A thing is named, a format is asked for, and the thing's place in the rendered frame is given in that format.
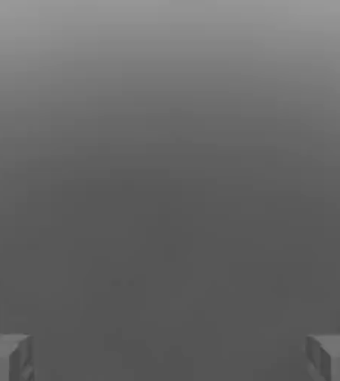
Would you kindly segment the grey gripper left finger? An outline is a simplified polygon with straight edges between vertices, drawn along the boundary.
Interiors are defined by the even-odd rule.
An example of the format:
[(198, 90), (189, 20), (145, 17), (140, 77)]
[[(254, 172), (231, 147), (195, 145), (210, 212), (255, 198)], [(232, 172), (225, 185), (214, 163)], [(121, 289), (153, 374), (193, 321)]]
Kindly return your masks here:
[(35, 381), (31, 335), (0, 334), (0, 381)]

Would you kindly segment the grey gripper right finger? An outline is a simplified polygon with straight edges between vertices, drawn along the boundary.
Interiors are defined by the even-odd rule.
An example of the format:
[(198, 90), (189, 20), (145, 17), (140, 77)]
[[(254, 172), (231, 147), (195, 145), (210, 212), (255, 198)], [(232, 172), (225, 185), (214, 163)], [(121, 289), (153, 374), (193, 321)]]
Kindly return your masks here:
[(311, 381), (340, 381), (340, 334), (308, 335), (304, 349)]

